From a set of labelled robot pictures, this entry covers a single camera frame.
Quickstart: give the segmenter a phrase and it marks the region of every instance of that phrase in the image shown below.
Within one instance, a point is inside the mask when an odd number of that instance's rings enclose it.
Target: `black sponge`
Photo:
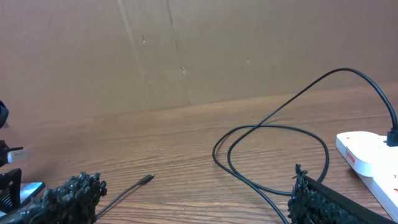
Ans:
[[[288,202],[294,224],[395,223],[306,176],[296,164],[296,184]]]

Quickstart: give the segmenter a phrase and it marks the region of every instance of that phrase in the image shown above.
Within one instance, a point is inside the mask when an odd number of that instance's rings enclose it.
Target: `black device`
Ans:
[[[6,124],[8,113],[6,105],[0,100],[0,128]]]
[[[9,147],[4,140],[0,140],[0,167],[12,162],[18,154],[25,154],[23,147]],[[22,184],[21,180],[21,169],[0,175],[0,217],[26,205],[45,187],[43,182]]]

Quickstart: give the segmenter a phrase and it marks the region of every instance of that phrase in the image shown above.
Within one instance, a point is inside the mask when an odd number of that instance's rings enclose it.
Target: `black textured object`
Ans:
[[[8,214],[0,224],[92,224],[95,207],[106,191],[100,173],[82,172],[56,189],[46,189],[42,198]]]
[[[296,164],[297,180],[288,202],[288,217],[293,224],[395,223],[307,177],[307,173]]]
[[[8,117],[8,109],[6,105],[0,100],[0,128],[6,123]]]

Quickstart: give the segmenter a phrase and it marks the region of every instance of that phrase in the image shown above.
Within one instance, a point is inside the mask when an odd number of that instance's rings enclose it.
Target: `blue object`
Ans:
[[[0,128],[4,126],[8,117],[8,109],[6,105],[0,100]]]
[[[43,182],[33,182],[21,184],[21,189],[19,191],[19,198],[21,200],[21,207],[27,205],[32,197],[35,197],[40,191],[45,187]],[[7,215],[4,212],[0,212],[0,220],[3,216]]]

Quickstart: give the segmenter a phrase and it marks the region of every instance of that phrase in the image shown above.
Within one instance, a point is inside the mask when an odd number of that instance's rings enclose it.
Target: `power cord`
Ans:
[[[101,211],[99,211],[95,217],[97,219],[99,219],[99,217],[105,212],[107,211],[108,208],[110,208],[114,203],[116,203],[121,197],[123,197],[123,195],[125,195],[127,192],[129,192],[130,190],[136,188],[137,186],[140,185],[144,185],[146,183],[148,183],[150,180],[152,180],[155,177],[154,174],[149,174],[147,176],[145,176],[144,178],[142,178],[140,181],[138,181],[137,183],[135,183],[133,186],[129,187],[128,189],[126,189],[125,191],[123,191],[122,193],[120,193],[116,198],[114,198],[112,200],[112,202],[110,202],[107,206],[105,206]]]
[[[266,192],[270,192],[273,194],[277,194],[277,195],[285,195],[285,196],[291,196],[292,193],[291,192],[283,192],[283,191],[279,191],[279,190],[274,190],[274,189],[270,189],[268,187],[262,186],[260,184],[257,184],[249,179],[247,179],[245,176],[243,176],[242,174],[240,174],[235,167],[232,165],[231,162],[231,153],[233,148],[237,145],[238,142],[240,142],[243,138],[245,138],[248,134],[252,133],[254,130],[256,130],[257,128],[285,128],[285,129],[291,129],[291,130],[296,130],[299,131],[301,133],[307,134],[309,136],[314,137],[316,140],[318,140],[324,150],[325,150],[325,166],[323,167],[322,173],[318,178],[318,182],[322,182],[323,179],[326,176],[326,173],[328,171],[328,167],[329,167],[329,152],[328,152],[328,148],[325,144],[325,142],[323,142],[323,140],[318,137],[317,135],[311,133],[310,131],[306,131],[304,129],[300,129],[300,128],[296,128],[293,126],[288,126],[288,125],[281,125],[281,124],[263,124],[264,122],[266,122],[271,116],[273,116],[274,114],[276,114],[276,112],[278,112],[279,110],[281,110],[284,106],[288,105],[291,101],[293,101],[294,99],[296,99],[297,97],[299,97],[302,93],[304,93],[305,91],[307,91],[309,88],[311,88],[314,84],[316,84],[317,82],[319,82],[320,80],[324,79],[325,77],[327,77],[328,75],[331,75],[335,72],[340,72],[340,71],[347,71],[347,72],[353,72],[357,75],[359,75],[360,77],[362,77],[363,79],[365,79],[375,90],[376,92],[379,94],[379,96],[381,97],[381,99],[383,100],[384,104],[387,106],[387,109],[389,110],[390,116],[391,116],[391,121],[392,121],[392,128],[391,131],[389,131],[387,133],[387,145],[388,146],[398,146],[398,122],[397,122],[397,115],[392,107],[392,105],[390,104],[389,100],[387,99],[387,97],[385,96],[385,94],[382,92],[382,90],[379,88],[379,86],[373,81],[371,80],[368,76],[366,76],[365,74],[363,74],[362,72],[352,69],[352,68],[338,68],[335,70],[332,70],[324,75],[322,75],[320,78],[318,78],[317,80],[315,80],[314,82],[312,82],[309,86],[307,86],[306,88],[304,88],[302,91],[300,91],[299,93],[297,93],[295,96],[293,96],[290,100],[288,100],[286,103],[284,103],[282,106],[280,106],[279,108],[277,108],[274,112],[272,112],[270,115],[268,115],[266,118],[264,118],[262,121],[260,121],[258,124],[247,124],[247,125],[243,125],[237,128],[234,128],[232,130],[230,130],[228,133],[226,133],[223,137],[221,137],[217,143],[214,145],[213,147],[213,152],[212,152],[212,156],[213,156],[213,160],[214,162],[220,166],[222,169],[224,169],[226,172],[230,173],[231,175],[233,175],[234,177],[238,178],[239,180],[241,180],[242,182],[244,182],[245,184],[247,184],[248,186],[250,186],[253,190],[255,190],[262,198],[264,198],[268,204],[275,210],[275,212],[278,214],[278,216],[280,217],[280,219],[285,223],[288,224],[289,222],[286,220],[286,218],[283,216],[283,214],[280,212],[280,210],[276,207],[276,205],[261,191],[261,190],[265,190]],[[227,168],[226,166],[224,166],[223,164],[221,164],[218,159],[216,158],[216,150],[218,148],[218,146],[220,145],[221,142],[225,141],[226,138],[228,138],[228,136],[230,136],[232,133],[234,133],[235,131],[239,130],[239,129],[243,129],[243,128],[251,128],[249,129],[246,133],[244,133],[242,136],[240,136],[239,138],[237,138],[237,140],[235,140],[234,143],[232,143],[232,145],[229,147],[228,149],[228,153],[227,153],[227,160],[228,160],[228,165],[231,169]]]

